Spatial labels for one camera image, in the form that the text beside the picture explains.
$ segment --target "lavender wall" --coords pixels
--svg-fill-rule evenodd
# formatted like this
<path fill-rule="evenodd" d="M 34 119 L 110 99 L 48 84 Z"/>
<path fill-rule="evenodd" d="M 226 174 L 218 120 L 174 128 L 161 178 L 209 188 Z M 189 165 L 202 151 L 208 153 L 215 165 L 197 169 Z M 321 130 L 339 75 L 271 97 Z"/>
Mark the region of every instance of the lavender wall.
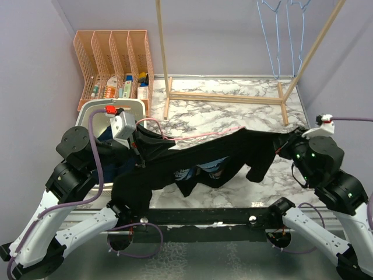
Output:
<path fill-rule="evenodd" d="M 163 73 L 155 0 L 58 0 L 74 31 L 146 29 L 154 72 Z M 275 6 L 279 0 L 268 0 Z M 281 73 L 292 74 L 286 1 L 279 11 Z M 307 11 L 305 53 L 330 15 L 335 0 L 312 0 Z M 161 0 L 168 73 L 271 75 L 256 0 Z M 273 59 L 277 53 L 275 14 L 262 7 Z M 301 13 L 290 9 L 294 44 L 299 49 Z"/>
<path fill-rule="evenodd" d="M 346 1 L 299 83 L 310 120 L 322 113 L 373 118 L 373 1 Z M 345 171 L 369 194 L 373 124 L 336 122 Z"/>
<path fill-rule="evenodd" d="M 50 0 L 0 3 L 0 244 L 22 232 L 61 160 L 82 77 L 72 37 Z M 5 279 L 0 261 L 0 278 Z"/>

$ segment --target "black metal bar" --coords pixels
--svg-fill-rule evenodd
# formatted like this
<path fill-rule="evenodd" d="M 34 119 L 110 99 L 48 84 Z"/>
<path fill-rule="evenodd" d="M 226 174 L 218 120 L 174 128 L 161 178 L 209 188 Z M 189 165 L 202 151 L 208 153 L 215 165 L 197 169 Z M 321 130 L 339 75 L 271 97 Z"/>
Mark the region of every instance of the black metal bar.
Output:
<path fill-rule="evenodd" d="M 149 209 L 146 218 L 156 225 L 212 225 L 215 222 L 245 225 L 255 216 L 260 228 L 267 223 L 268 208 Z"/>
<path fill-rule="evenodd" d="M 264 230 L 252 230 L 247 225 L 206 228 L 160 226 L 160 229 L 165 242 L 266 241 Z M 134 231 L 134 243 L 158 243 L 160 241 L 159 232 L 151 226 L 137 226 Z"/>

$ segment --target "marble surface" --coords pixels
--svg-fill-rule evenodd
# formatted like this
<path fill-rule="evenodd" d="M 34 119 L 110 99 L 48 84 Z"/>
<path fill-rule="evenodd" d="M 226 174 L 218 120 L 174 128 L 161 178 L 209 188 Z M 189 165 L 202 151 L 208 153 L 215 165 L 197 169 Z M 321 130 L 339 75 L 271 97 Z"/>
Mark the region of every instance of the marble surface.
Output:
<path fill-rule="evenodd" d="M 290 80 L 282 80 L 284 92 Z M 276 80 L 235 79 L 174 79 L 172 90 L 179 92 L 222 93 L 227 95 L 278 97 Z M 294 89 L 286 107 L 289 125 L 285 127 L 278 105 L 223 103 L 210 101 L 171 100 L 168 120 L 163 120 L 166 102 L 163 79 L 154 81 L 152 117 L 160 120 L 166 135 L 187 137 L 207 132 L 220 132 L 228 128 L 245 126 L 248 129 L 288 132 L 302 125 L 307 127 L 305 115 L 297 91 Z M 158 131 L 155 123 L 148 122 L 148 129 Z M 177 148 L 187 148 L 217 135 L 177 142 Z M 248 166 L 219 189 L 198 184 L 191 195 L 184 198 L 176 184 L 153 191 L 151 208 L 220 208 L 220 207 L 267 207 L 280 197 L 287 197 L 296 204 L 309 202 L 322 205 L 312 190 L 302 189 L 291 176 L 291 162 L 276 156 L 261 183 L 245 178 Z M 110 197 L 101 197 L 89 208 L 104 206 Z"/>

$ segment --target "black fabric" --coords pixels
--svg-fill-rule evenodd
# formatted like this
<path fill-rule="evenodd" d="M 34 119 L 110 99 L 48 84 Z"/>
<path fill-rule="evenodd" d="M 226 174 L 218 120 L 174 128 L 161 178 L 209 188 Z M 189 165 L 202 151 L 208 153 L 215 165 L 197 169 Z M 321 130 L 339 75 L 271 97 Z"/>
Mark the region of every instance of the black fabric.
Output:
<path fill-rule="evenodd" d="M 152 190 L 176 183 L 183 195 L 188 196 L 197 183 L 219 188 L 233 178 L 244 164 L 251 167 L 246 178 L 260 182 L 275 158 L 278 147 L 274 143 L 278 143 L 280 137 L 284 139 L 288 135 L 241 129 L 188 149 L 158 149 L 157 157 L 151 156 L 152 160 L 146 161 L 145 168 L 119 175 L 114 180 L 111 198 L 118 205 L 127 205 L 134 212 L 144 213 L 149 208 Z M 136 144 L 139 150 L 147 150 L 147 147 L 141 147 L 141 143 Z M 180 169 L 189 169 L 223 157 L 229 159 L 218 179 L 211 178 L 209 173 L 201 170 L 189 180 L 175 180 L 174 172 Z"/>

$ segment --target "wooden frame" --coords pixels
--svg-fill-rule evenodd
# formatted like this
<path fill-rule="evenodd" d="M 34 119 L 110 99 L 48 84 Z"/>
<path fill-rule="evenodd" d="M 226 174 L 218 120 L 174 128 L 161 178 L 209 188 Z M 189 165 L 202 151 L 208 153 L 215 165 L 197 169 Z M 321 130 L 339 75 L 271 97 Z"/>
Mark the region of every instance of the wooden frame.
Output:
<path fill-rule="evenodd" d="M 235 102 L 235 103 L 251 103 L 251 104 L 270 104 L 270 105 L 279 105 L 281 106 L 281 114 L 283 117 L 284 125 L 288 125 L 287 110 L 286 110 L 286 101 L 293 92 L 293 89 L 297 85 L 299 79 L 302 77 L 305 69 L 307 68 L 309 62 L 314 56 L 316 50 L 320 46 L 322 40 L 324 39 L 326 33 L 331 27 L 332 23 L 336 19 L 338 13 L 340 12 L 342 6 L 346 0 L 339 0 L 335 6 L 333 12 L 330 14 L 328 20 L 326 21 L 324 27 L 320 31 L 318 37 L 316 38 L 314 44 L 312 45 L 309 53 L 307 54 L 305 60 L 303 61 L 302 67 L 298 75 L 293 78 L 290 83 L 289 88 L 287 89 L 285 95 L 282 90 L 281 82 L 277 84 L 277 91 L 279 97 L 262 97 L 262 96 L 239 96 L 239 95 L 226 95 L 226 94 L 210 94 L 210 93 L 196 93 L 196 92 L 173 92 L 172 88 L 172 77 L 169 79 L 167 74 L 167 64 L 166 64 L 166 52 L 164 50 L 164 39 L 163 39 L 163 25 L 162 25 L 162 16 L 161 16 L 161 6 L 160 0 L 156 0 L 157 8 L 157 20 L 158 20 L 158 29 L 159 29 L 159 39 L 161 44 L 161 53 L 162 53 L 162 63 L 163 63 L 163 73 L 164 81 L 166 84 L 166 104 L 164 108 L 164 119 L 167 119 L 168 108 L 170 106 L 170 100 L 196 100 L 196 101 L 215 101 L 215 102 Z"/>

